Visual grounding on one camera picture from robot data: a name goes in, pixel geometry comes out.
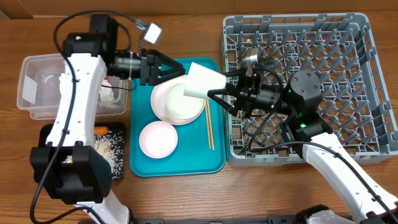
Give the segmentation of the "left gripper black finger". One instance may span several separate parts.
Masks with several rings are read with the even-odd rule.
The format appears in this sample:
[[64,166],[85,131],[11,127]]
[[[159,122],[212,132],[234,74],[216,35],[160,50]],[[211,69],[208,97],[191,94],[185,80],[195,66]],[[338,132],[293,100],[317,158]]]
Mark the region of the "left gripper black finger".
[[171,73],[171,74],[166,74],[166,75],[162,75],[162,76],[158,76],[156,78],[155,84],[159,85],[161,83],[167,82],[171,79],[177,78],[184,75],[184,73]]
[[185,74],[183,65],[165,54],[153,50],[154,67],[158,77],[177,77]]

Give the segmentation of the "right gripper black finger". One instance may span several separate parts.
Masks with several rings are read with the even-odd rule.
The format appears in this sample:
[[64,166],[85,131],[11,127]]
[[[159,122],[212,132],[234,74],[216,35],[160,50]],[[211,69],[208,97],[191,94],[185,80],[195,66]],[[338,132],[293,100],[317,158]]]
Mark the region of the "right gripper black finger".
[[240,68],[229,72],[224,72],[223,75],[226,77],[226,83],[229,85],[244,85],[248,80],[246,76],[247,69]]
[[237,115],[238,109],[234,106],[229,104],[223,99],[223,96],[228,95],[227,89],[215,89],[209,90],[207,96],[218,103],[223,109],[225,109],[231,115]]

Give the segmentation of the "cream plastic cup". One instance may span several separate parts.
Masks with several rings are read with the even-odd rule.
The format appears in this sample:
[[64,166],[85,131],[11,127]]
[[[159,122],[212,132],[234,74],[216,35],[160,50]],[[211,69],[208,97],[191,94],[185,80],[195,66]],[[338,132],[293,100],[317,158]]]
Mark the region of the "cream plastic cup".
[[224,89],[226,82],[225,75],[192,62],[183,94],[195,98],[209,99],[208,92]]

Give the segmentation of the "pink food bowl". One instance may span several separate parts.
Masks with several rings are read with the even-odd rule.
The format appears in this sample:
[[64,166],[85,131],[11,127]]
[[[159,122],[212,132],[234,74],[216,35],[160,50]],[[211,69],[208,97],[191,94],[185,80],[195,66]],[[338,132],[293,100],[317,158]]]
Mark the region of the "pink food bowl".
[[149,123],[139,135],[141,151],[153,159],[162,159],[169,156],[178,144],[176,129],[164,121]]

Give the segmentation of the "orange carrot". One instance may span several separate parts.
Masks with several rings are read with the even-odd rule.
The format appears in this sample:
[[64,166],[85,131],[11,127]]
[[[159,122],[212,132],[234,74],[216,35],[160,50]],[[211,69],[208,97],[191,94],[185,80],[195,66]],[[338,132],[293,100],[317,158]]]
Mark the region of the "orange carrot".
[[108,134],[109,128],[107,126],[95,126],[94,135],[105,135]]

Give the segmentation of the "cream shallow bowl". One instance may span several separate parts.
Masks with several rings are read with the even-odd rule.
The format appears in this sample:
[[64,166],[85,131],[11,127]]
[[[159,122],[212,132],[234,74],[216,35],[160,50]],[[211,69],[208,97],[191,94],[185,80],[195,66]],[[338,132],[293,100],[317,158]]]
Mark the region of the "cream shallow bowl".
[[201,112],[203,100],[184,95],[184,85],[174,87],[166,99],[168,111],[179,119],[190,119]]

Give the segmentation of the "white napkin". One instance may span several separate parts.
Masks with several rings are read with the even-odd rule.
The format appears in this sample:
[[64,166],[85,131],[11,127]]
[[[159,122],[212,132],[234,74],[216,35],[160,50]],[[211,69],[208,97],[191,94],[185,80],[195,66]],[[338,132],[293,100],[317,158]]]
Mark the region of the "white napkin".
[[61,73],[59,76],[59,90],[60,90],[60,97],[62,98],[63,96],[63,92],[64,92],[64,86],[65,86],[65,79],[66,79],[66,75],[64,73]]

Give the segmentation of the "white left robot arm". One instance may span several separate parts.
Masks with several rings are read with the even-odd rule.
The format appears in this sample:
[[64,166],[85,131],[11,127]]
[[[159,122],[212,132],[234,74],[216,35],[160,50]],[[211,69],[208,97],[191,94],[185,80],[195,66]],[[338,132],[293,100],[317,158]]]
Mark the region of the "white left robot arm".
[[117,11],[91,9],[88,32],[68,34],[55,46],[65,61],[61,99],[46,142],[30,164],[38,190],[85,211],[96,223],[133,223],[134,215],[113,193],[111,167],[95,150],[94,126],[106,76],[156,86],[185,73],[181,63],[152,49],[117,48]]

